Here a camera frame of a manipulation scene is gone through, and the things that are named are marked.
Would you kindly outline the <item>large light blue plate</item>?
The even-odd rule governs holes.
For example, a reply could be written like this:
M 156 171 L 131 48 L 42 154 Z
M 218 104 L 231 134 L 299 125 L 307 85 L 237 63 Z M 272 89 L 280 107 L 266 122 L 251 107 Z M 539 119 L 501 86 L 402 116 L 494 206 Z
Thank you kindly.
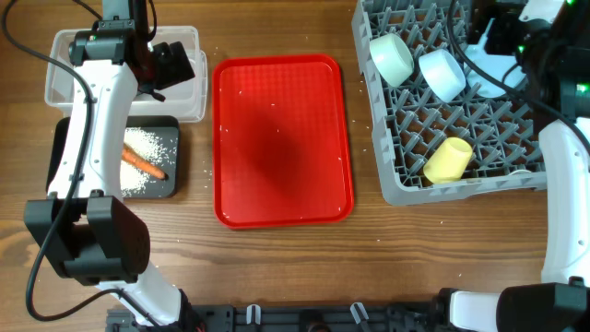
M 465 55 L 480 69 L 499 81 L 502 80 L 503 75 L 513 65 L 516 65 L 516 59 L 513 56 L 486 54 L 484 49 L 476 44 L 468 45 L 465 49 Z M 464 69 L 468 71 L 466 74 L 467 84 L 471 88 L 476 84 L 480 85 L 477 91 L 479 97 L 493 99 L 506 94 L 504 89 L 501 89 L 485 78 L 482 78 L 477 72 L 471 70 L 468 65 L 464 65 Z M 504 80 L 504 84 L 516 89 L 524 80 L 525 73 L 522 71 L 521 66 L 518 65 Z

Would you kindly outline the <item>light blue bowl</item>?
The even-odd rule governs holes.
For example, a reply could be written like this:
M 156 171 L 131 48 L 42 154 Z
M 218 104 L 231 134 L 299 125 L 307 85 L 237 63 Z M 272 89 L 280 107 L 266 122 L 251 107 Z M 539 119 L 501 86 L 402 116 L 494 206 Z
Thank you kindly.
M 419 69 L 431 91 L 443 102 L 452 101 L 466 87 L 463 69 L 444 49 L 422 55 Z

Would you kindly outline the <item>orange carrot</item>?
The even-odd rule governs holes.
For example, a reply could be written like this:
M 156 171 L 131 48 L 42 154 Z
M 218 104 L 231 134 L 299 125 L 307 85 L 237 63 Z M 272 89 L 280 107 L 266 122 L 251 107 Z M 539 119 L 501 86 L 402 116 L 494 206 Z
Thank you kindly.
M 166 180 L 168 178 L 166 172 L 164 172 L 156 165 L 139 156 L 134 150 L 132 150 L 126 144 L 124 144 L 124 148 L 122 151 L 122 160 L 138 168 L 140 171 L 146 172 L 157 179 Z

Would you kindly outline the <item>mint green bowl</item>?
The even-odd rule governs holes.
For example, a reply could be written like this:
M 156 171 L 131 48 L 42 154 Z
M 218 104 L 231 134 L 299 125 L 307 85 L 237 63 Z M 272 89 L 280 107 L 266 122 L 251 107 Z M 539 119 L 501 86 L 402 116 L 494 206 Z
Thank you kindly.
M 414 60 L 406 43 L 390 33 L 370 41 L 370 55 L 381 77 L 400 87 L 414 72 Z

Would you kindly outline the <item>yellow plastic cup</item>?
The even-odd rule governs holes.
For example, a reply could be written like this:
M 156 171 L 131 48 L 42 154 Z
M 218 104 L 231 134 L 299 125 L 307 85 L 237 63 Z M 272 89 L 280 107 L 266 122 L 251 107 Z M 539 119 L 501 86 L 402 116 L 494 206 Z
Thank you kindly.
M 462 178 L 472 155 L 473 149 L 467 141 L 449 137 L 424 165 L 424 175 L 433 184 L 457 182 Z

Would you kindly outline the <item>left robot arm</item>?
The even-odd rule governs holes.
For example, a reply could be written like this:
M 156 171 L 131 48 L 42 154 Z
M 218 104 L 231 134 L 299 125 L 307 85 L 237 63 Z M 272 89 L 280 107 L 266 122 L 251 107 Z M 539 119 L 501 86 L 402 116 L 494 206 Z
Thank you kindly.
M 148 1 L 106 1 L 102 16 L 70 43 L 62 68 L 75 97 L 64 149 L 42 200 L 25 207 L 39 261 L 56 274 L 111 294 L 138 326 L 200 331 L 204 325 L 186 295 L 149 261 L 143 220 L 122 197 L 124 134 L 133 100 L 194 77 L 180 43 L 155 43 L 157 16 Z

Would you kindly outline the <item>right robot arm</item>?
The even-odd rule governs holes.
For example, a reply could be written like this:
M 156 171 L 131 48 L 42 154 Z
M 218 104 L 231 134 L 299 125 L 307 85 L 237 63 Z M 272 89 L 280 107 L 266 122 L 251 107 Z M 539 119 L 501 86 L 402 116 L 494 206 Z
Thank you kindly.
M 540 113 L 535 129 L 545 162 L 548 243 L 541 281 L 499 294 L 452 290 L 446 324 L 465 331 L 586 331 L 589 328 L 589 4 L 528 1 L 515 30 L 492 50 L 514 54 L 529 81 L 523 93 L 470 60 L 454 33 L 451 2 L 445 25 L 463 62 L 509 96 Z

